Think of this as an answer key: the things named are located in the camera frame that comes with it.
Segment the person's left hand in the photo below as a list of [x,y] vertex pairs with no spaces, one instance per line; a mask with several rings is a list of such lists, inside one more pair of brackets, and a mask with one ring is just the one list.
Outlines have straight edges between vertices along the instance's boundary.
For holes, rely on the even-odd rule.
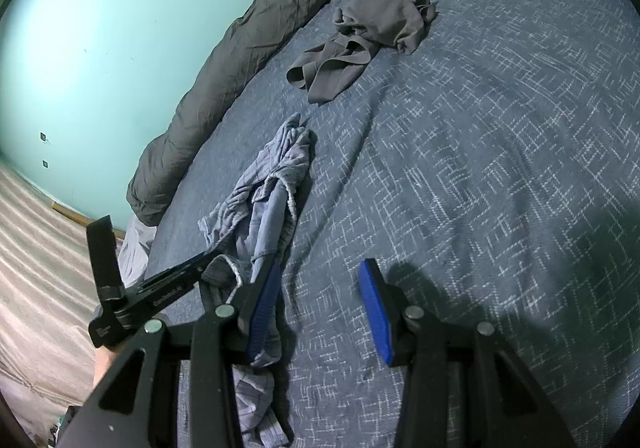
[[105,376],[105,373],[114,364],[119,354],[122,352],[124,346],[108,347],[101,346],[96,350],[96,358],[94,358],[94,372],[93,372],[93,386],[97,387],[99,382]]

